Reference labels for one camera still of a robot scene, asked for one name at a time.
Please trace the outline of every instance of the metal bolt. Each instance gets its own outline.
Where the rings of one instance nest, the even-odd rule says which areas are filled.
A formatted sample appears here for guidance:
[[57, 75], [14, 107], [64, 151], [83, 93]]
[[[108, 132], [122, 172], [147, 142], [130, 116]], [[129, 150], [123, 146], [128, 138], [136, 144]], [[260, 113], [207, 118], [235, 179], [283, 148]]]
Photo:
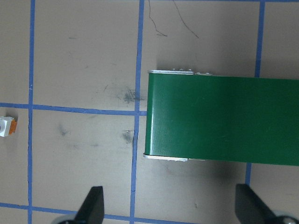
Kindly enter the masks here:
[[285, 217], [283, 219], [283, 222], [284, 222], [284, 224], [296, 224], [296, 222], [290, 217]]

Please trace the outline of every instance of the gray floor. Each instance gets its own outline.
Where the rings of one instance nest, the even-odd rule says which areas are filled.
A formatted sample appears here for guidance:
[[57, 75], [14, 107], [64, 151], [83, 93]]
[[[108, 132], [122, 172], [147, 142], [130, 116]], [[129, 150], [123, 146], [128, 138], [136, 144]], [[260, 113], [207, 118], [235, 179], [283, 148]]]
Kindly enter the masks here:
[[[176, 0], [178, 13], [171, 0], [142, 0], [141, 18], [137, 0], [32, 2], [33, 104], [55, 108], [36, 106], [32, 115], [28, 108], [30, 0], [0, 0], [0, 116], [18, 118], [16, 133], [0, 139], [1, 223], [51, 223], [59, 211], [76, 211], [91, 186], [102, 185], [104, 224], [237, 224], [234, 187], [245, 181], [245, 163], [142, 157], [147, 71], [182, 67], [254, 77], [263, 3]], [[265, 3], [260, 77], [299, 77], [298, 21], [299, 3]], [[142, 43], [140, 80], [137, 43]], [[97, 110], [86, 114], [58, 107]], [[298, 167], [252, 164], [251, 186], [272, 209], [299, 216], [298, 176]]]

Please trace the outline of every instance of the thin wire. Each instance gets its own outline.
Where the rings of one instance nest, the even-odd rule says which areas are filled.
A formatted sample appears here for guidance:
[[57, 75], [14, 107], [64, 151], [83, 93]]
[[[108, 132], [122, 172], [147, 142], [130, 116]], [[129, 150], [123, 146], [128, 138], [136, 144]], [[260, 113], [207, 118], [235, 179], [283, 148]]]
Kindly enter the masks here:
[[181, 13], [179, 13], [179, 10], [178, 10], [178, 6], [177, 6], [177, 4], [176, 4], [176, 2], [174, 1], [174, 0], [172, 0], [173, 1], [173, 3], [174, 3], [174, 5], [176, 6], [176, 8], [177, 8], [177, 11], [178, 11], [178, 15], [179, 15], [179, 17], [181, 18], [181, 20], [182, 20], [182, 22], [183, 22], [183, 24], [185, 25], [185, 27], [187, 27], [187, 29], [188, 30], [190, 30], [190, 32], [191, 33], [193, 33], [196, 37], [197, 37], [197, 39], [199, 39], [199, 37], [187, 26], [187, 24], [185, 23], [185, 21], [183, 20], [183, 18], [182, 18], [182, 16], [181, 16]]
[[161, 33], [159, 30], [157, 30], [157, 26], [156, 26], [154, 20], [153, 20], [153, 19], [151, 18], [151, 16], [150, 16], [150, 0], [148, 0], [148, 1], [149, 1], [149, 18], [150, 18], [150, 20], [153, 22], [153, 24], [154, 24], [154, 26], [155, 26], [155, 30], [159, 33], [159, 34], [157, 34], [157, 35], [158, 35], [158, 36], [167, 36], [167, 35]]

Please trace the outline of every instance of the blue tape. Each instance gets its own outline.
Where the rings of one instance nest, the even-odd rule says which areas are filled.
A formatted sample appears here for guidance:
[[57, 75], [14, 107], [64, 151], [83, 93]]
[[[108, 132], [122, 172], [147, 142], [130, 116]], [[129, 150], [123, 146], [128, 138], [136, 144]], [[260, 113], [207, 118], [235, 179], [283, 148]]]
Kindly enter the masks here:
[[139, 116], [146, 116], [147, 112], [146, 111], [139, 111]]
[[55, 214], [62, 214], [62, 215], [69, 215], [69, 214], [76, 213], [76, 211], [61, 210], [61, 209], [49, 209], [49, 208], [42, 208], [42, 207], [32, 207], [32, 210], [48, 212], [48, 213], [55, 213]]
[[261, 2], [259, 18], [258, 18], [258, 34], [257, 34], [257, 45], [256, 45], [256, 67], [255, 67], [255, 75], [254, 75], [255, 77], [260, 77], [260, 72], [261, 72], [264, 17], [265, 17], [265, 3]]
[[113, 219], [113, 220], [130, 221], [130, 217], [128, 217], [128, 216], [115, 216], [115, 215], [107, 215], [107, 214], [105, 214], [104, 218], [106, 218], [106, 219]]
[[135, 119], [134, 137], [132, 153], [132, 172], [131, 172], [131, 196], [130, 196], [130, 224], [134, 224], [135, 218], [135, 192], [136, 192], [136, 166], [137, 166], [137, 143], [139, 134], [139, 108], [140, 108], [140, 80], [142, 62], [142, 32], [143, 32], [143, 12], [144, 0], [139, 0], [138, 17], [138, 37], [137, 37], [137, 57], [136, 57], [136, 77], [135, 77]]
[[9, 203], [0, 203], [0, 207], [11, 208], [11, 209], [24, 209], [27, 210], [27, 205], [18, 205], [18, 204], [9, 204]]
[[45, 111], [62, 111], [72, 113], [88, 113], [88, 114], [106, 114], [106, 115], [135, 115], [135, 111], [113, 111], [113, 110], [98, 110], [98, 109], [84, 109], [76, 107], [62, 107], [62, 106], [47, 106], [47, 105], [33, 105], [34, 110]]
[[28, 224], [32, 224], [32, 105], [34, 73], [35, 0], [30, 2], [29, 93], [28, 93]]
[[251, 166], [252, 164], [250, 162], [246, 163], [245, 184], [248, 186], [250, 185]]
[[158, 220], [158, 219], [148, 219], [148, 218], [135, 218], [135, 222], [152, 223], [152, 224], [194, 224], [194, 223], [175, 222], [175, 221], [166, 221], [166, 220]]
[[21, 108], [28, 109], [28, 104], [10, 104], [10, 103], [0, 103], [0, 107], [12, 107], [12, 108]]
[[249, 2], [298, 2], [298, 0], [177, 0], [177, 1], [249, 1]]

